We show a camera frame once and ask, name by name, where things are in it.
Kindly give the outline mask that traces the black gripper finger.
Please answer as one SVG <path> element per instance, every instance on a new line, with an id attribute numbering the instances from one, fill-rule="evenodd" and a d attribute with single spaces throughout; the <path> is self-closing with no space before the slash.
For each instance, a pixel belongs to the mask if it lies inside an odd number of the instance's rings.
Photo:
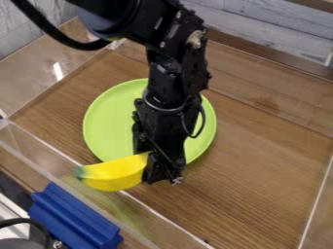
<path id="1" fill-rule="evenodd" d="M 153 185 L 169 180 L 173 185 L 182 182 L 181 170 L 158 153 L 150 153 L 142 180 Z"/>

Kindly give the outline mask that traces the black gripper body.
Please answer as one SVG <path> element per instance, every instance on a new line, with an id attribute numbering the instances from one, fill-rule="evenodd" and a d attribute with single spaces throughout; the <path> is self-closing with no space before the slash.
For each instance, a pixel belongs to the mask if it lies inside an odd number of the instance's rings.
<path id="1" fill-rule="evenodd" d="M 185 142 L 204 132 L 206 122 L 194 132 L 198 118 L 206 118 L 201 94 L 189 97 L 179 106 L 153 104 L 149 95 L 137 98 L 133 112 L 133 150 L 135 154 L 151 151 L 158 164 L 171 169 L 183 169 L 188 159 Z"/>

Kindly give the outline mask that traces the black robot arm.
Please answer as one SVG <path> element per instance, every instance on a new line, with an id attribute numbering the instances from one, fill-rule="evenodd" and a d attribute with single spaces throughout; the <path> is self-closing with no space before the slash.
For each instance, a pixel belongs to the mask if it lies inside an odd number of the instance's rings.
<path id="1" fill-rule="evenodd" d="M 146 153 L 143 181 L 182 181 L 185 142 L 206 125 L 202 91 L 213 77 L 206 60 L 208 28 L 179 0 L 68 0 L 89 31 L 146 47 L 150 75 L 134 100 L 133 150 Z"/>

